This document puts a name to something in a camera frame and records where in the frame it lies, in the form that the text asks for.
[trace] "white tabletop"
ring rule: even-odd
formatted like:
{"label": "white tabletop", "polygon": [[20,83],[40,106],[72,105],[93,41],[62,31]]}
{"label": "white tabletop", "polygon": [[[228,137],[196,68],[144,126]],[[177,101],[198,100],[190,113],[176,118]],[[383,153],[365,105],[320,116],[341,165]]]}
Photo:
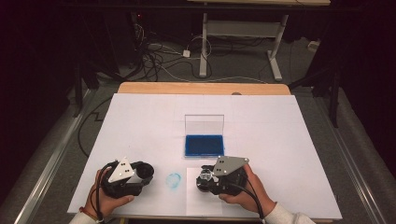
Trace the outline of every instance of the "white tabletop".
{"label": "white tabletop", "polygon": [[188,114],[224,115],[225,155],[249,158],[268,194],[291,212],[341,218],[291,95],[115,94],[68,213],[76,213],[85,204],[97,170],[127,157],[130,162],[150,163],[155,174],[141,195],[116,209],[115,216],[258,217],[195,187],[200,167],[214,165],[216,159],[184,157]]}

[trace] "small transparent object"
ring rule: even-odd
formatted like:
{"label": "small transparent object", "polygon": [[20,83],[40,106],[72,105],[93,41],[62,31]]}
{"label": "small transparent object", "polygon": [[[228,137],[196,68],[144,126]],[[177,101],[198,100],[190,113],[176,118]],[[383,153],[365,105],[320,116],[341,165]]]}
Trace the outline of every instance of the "small transparent object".
{"label": "small transparent object", "polygon": [[186,115],[186,157],[224,155],[224,115]]}

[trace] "human hand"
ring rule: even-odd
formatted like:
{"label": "human hand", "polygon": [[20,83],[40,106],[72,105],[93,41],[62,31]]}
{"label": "human hand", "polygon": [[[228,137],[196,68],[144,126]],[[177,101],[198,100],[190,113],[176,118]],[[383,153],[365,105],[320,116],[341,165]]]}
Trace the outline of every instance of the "human hand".
{"label": "human hand", "polygon": [[[97,218],[96,209],[96,183],[98,181],[100,170],[96,173],[95,182],[91,187],[90,193],[88,194],[87,202],[85,203],[85,210],[92,216]],[[99,206],[103,217],[108,217],[114,209],[123,206],[134,200],[134,195],[126,195],[118,199],[108,197],[102,188],[99,188]]]}
{"label": "human hand", "polygon": [[[248,164],[245,164],[244,169],[247,173],[247,179],[248,181],[250,181],[251,184],[250,186],[249,183],[247,183],[246,189],[254,194],[252,187],[254,188],[257,194],[257,198],[262,205],[262,212],[265,216],[267,216],[272,212],[276,204],[270,199],[267,192],[265,191],[264,185],[260,181],[259,177],[253,173],[250,166]],[[257,207],[256,202],[244,191],[236,196],[229,194],[220,194],[219,198],[226,203],[237,203],[248,211],[259,213],[259,208]]]}

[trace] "white sleeve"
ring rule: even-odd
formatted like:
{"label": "white sleeve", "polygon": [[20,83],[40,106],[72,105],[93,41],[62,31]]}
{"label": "white sleeve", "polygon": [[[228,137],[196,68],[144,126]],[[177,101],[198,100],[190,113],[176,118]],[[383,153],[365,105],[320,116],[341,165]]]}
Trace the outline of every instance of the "white sleeve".
{"label": "white sleeve", "polygon": [[268,214],[262,223],[268,224],[312,224],[313,222],[308,216],[302,213],[293,214],[286,210],[279,203],[276,204],[274,210]]}
{"label": "white sleeve", "polygon": [[84,213],[76,213],[69,224],[96,224],[96,221]]}

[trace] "cable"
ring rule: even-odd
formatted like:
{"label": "cable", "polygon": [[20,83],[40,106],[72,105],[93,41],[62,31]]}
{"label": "cable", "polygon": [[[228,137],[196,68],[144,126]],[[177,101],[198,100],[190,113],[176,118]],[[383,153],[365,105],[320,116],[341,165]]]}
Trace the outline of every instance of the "cable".
{"label": "cable", "polygon": [[206,82],[217,82],[217,81],[222,81],[222,80],[227,80],[227,79],[235,79],[235,78],[241,78],[241,79],[248,79],[248,80],[253,80],[253,81],[257,81],[257,82],[261,82],[261,83],[265,83],[267,84],[267,82],[258,80],[256,78],[252,78],[252,77],[224,77],[224,78],[218,78],[218,79],[212,79],[212,80],[206,80],[206,81],[191,81],[191,80],[187,80],[184,78],[180,78],[180,77],[175,77],[173,74],[171,74],[166,68],[161,66],[161,69],[163,71],[165,71],[169,76],[171,76],[174,79],[177,79],[179,81],[184,81],[184,82],[190,82],[190,83],[206,83]]}
{"label": "cable", "polygon": [[[99,175],[97,176],[97,179],[96,179],[96,188],[91,193],[90,200],[91,200],[92,208],[96,212],[96,216],[98,217],[98,220],[96,221],[97,223],[105,223],[105,219],[103,218],[103,213],[100,210],[100,197],[99,197],[100,196],[99,188],[101,188],[100,184],[101,184],[101,181],[102,181],[102,175],[103,175],[103,173],[105,172],[105,170],[108,167],[113,167],[113,166],[115,166],[117,164],[118,164],[118,161],[113,161],[113,162],[110,162],[110,163],[106,164],[102,168],[102,170],[100,171],[100,173],[99,173]],[[96,207],[93,205],[93,201],[92,201],[92,195],[94,193],[96,194]]]}
{"label": "cable", "polygon": [[302,5],[303,7],[305,7],[305,5],[302,3],[302,2],[300,2],[299,0],[295,0],[298,4],[300,4],[300,5]]}
{"label": "cable", "polygon": [[160,51],[161,53],[170,53],[170,54],[178,54],[178,55],[181,55],[181,53],[179,53],[178,51],[176,51],[175,49],[172,49],[172,48],[170,48],[170,47],[167,47],[167,46],[165,46],[165,45],[163,45],[163,44],[148,44],[148,46],[151,46],[151,45],[154,45],[154,46],[161,46],[159,49],[157,49],[157,50],[154,50],[154,51],[159,51],[160,49],[162,49],[162,48],[166,48],[166,49],[170,49],[170,50],[172,50],[172,51]]}
{"label": "cable", "polygon": [[[222,42],[227,42],[227,43],[230,45],[230,49],[229,49],[226,53],[223,53],[223,54],[214,54],[214,53],[212,52],[212,55],[217,56],[217,57],[224,57],[224,56],[227,56],[228,54],[232,53],[234,49],[243,49],[243,48],[247,48],[247,47],[257,47],[257,46],[259,46],[259,45],[266,39],[265,37],[263,37],[263,38],[256,37],[256,38],[254,38],[254,40],[253,40],[252,43],[250,43],[250,44],[245,44],[245,43],[241,43],[241,42],[240,42],[240,41],[247,41],[245,38],[239,38],[240,41],[236,41],[236,40],[231,40],[228,36],[226,36],[225,38],[220,38],[220,37],[212,36],[212,35],[211,35],[210,37],[215,38],[215,39],[217,39],[217,40],[220,40],[220,41],[222,41]],[[212,44],[212,49],[214,49],[214,48],[226,48],[226,47],[227,47],[227,46],[217,46],[217,45],[215,45],[215,44]]]}
{"label": "cable", "polygon": [[263,71],[266,67],[268,67],[269,64],[271,64],[271,61],[275,58],[270,59],[269,56],[265,55],[266,57],[268,57],[268,62],[265,64],[265,66],[262,67],[262,69],[260,69],[259,73],[259,79],[262,79],[262,76],[260,74],[261,71]]}
{"label": "cable", "polygon": [[255,202],[256,205],[257,205],[257,209],[259,210],[260,219],[264,219],[264,213],[262,212],[262,205],[260,204],[260,201],[259,201],[259,199],[257,198],[256,195],[252,194],[250,191],[248,191],[248,190],[245,189],[245,188],[242,188],[242,187],[239,186],[239,185],[235,185],[235,184],[233,184],[233,183],[230,183],[230,186],[233,186],[233,187],[235,187],[235,188],[241,189],[241,190],[244,191],[246,194],[248,194],[248,195],[254,200],[254,202]]}
{"label": "cable", "polygon": [[85,117],[85,119],[82,121],[81,125],[80,125],[79,128],[78,128],[78,135],[77,135],[77,138],[78,138],[78,146],[79,146],[79,149],[81,150],[81,152],[82,152],[87,158],[90,157],[90,155],[89,155],[89,154],[84,150],[84,148],[82,147],[81,138],[80,138],[82,126],[84,126],[84,124],[85,124],[85,122],[87,121],[88,117],[89,117],[90,115],[93,115],[93,114],[96,115],[95,121],[103,121],[102,119],[98,119],[99,112],[95,112],[95,110],[96,110],[97,108],[99,108],[99,106],[103,105],[105,102],[111,100],[111,98],[113,98],[113,97],[110,96],[109,98],[105,99],[105,100],[104,100],[102,103],[100,103],[94,110],[92,110],[92,111],[88,114],[88,116]]}
{"label": "cable", "polygon": [[251,184],[250,180],[248,180],[248,177],[247,177],[247,182],[250,185],[251,189],[253,190],[254,195],[256,195],[256,197],[257,197],[256,190],[254,190],[253,185]]}
{"label": "cable", "polygon": [[202,38],[203,40],[205,40],[205,41],[206,41],[206,43],[207,43],[207,44],[209,44],[209,52],[206,54],[206,57],[207,57],[207,56],[209,56],[209,55],[210,55],[210,53],[212,52],[212,45],[210,44],[209,40],[207,40],[207,39],[206,39],[206,38],[204,38],[203,36],[200,36],[200,35],[196,36],[195,38],[193,38],[193,39],[191,40],[190,44],[192,44],[192,41],[194,41],[194,40],[196,40],[196,39],[198,39],[198,38]]}
{"label": "cable", "polygon": [[140,34],[142,34],[141,40],[140,40],[140,44],[138,47],[140,47],[143,44],[143,39],[145,38],[145,30],[143,29],[143,27],[137,23],[134,24],[134,26],[139,27],[139,33],[137,34],[137,40],[140,38]]}

